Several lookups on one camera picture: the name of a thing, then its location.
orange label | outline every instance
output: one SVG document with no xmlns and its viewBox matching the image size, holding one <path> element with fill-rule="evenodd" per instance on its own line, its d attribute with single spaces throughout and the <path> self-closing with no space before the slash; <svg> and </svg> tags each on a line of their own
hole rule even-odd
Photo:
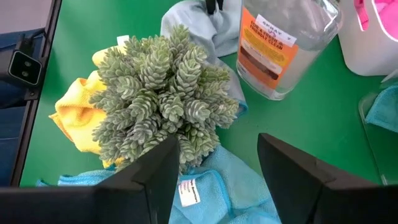
<svg viewBox="0 0 398 224">
<path fill-rule="evenodd" d="M 276 88 L 299 49 L 296 44 L 285 44 L 273 31 L 275 29 L 257 23 L 256 18 L 243 8 L 238 60 L 271 89 Z"/>
</svg>

black clip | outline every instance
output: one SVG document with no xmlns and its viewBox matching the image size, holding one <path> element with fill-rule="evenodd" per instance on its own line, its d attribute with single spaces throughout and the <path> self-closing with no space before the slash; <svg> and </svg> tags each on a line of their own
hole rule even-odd
<svg viewBox="0 0 398 224">
<path fill-rule="evenodd" d="M 206 8 L 209 15 L 213 15 L 214 11 L 216 10 L 216 1 L 218 3 L 218 9 L 221 11 L 223 10 L 224 0 L 206 0 Z"/>
</svg>

green table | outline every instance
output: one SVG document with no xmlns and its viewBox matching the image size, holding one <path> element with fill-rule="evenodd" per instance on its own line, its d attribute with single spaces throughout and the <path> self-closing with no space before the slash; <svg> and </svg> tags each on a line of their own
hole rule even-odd
<svg viewBox="0 0 398 224">
<path fill-rule="evenodd" d="M 162 15 L 178 0 L 64 0 L 40 97 L 21 185 L 43 178 L 100 169 L 97 155 L 79 152 L 48 116 L 55 102 L 78 77 L 96 69 L 91 56 L 116 45 L 120 35 L 158 34 Z M 236 54 L 223 58 L 235 68 Z M 228 130 L 219 130 L 225 148 L 261 172 L 258 133 L 269 133 L 319 159 L 380 183 L 358 114 L 359 99 L 380 78 L 363 78 L 344 65 L 338 39 L 325 49 L 296 89 L 283 101 L 269 101 L 244 81 L 249 112 Z"/>
</svg>

light blue cloth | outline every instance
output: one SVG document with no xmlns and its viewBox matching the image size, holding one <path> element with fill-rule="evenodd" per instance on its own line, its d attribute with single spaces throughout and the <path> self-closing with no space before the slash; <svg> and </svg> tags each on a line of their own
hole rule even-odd
<svg viewBox="0 0 398 224">
<path fill-rule="evenodd" d="M 61 176 L 58 185 L 93 185 L 111 176 L 110 170 Z M 179 181 L 195 179 L 200 202 L 182 207 L 178 187 L 170 214 L 171 224 L 280 223 L 264 179 L 222 146 Z M 45 186 L 38 181 L 38 186 Z"/>
<path fill-rule="evenodd" d="M 380 92 L 365 122 L 398 133 L 398 86 L 390 86 Z"/>
<path fill-rule="evenodd" d="M 242 0 L 224 1 L 223 11 L 217 6 L 214 14 L 208 15 L 204 0 L 178 2 L 164 14 L 160 34 L 170 37 L 173 27 L 183 24 L 188 27 L 192 41 L 206 49 L 209 63 L 228 67 L 218 57 L 238 50 L 241 6 Z M 231 80 L 228 95 L 239 101 L 239 116 L 247 111 L 248 106 L 239 78 L 231 68 L 229 76 Z"/>
</svg>

white label tag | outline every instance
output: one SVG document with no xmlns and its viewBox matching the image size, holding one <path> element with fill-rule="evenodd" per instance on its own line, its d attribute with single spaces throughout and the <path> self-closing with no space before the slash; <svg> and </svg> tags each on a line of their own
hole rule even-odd
<svg viewBox="0 0 398 224">
<path fill-rule="evenodd" d="M 195 179 L 184 180 L 178 186 L 182 207 L 187 207 L 200 202 L 199 192 Z"/>
<path fill-rule="evenodd" d="M 280 40 L 282 43 L 288 45 L 289 47 L 293 46 L 296 42 L 297 38 L 288 33 L 284 32 L 280 28 L 276 27 L 274 24 L 270 23 L 260 14 L 257 15 L 256 23 L 260 25 L 266 32 L 268 32 L 271 36 Z"/>
<path fill-rule="evenodd" d="M 124 46 L 124 42 L 129 40 L 129 39 L 130 39 L 130 37 L 128 35 L 123 35 L 123 36 L 120 36 L 120 37 L 116 38 L 116 40 L 118 42 L 118 46 Z"/>
</svg>

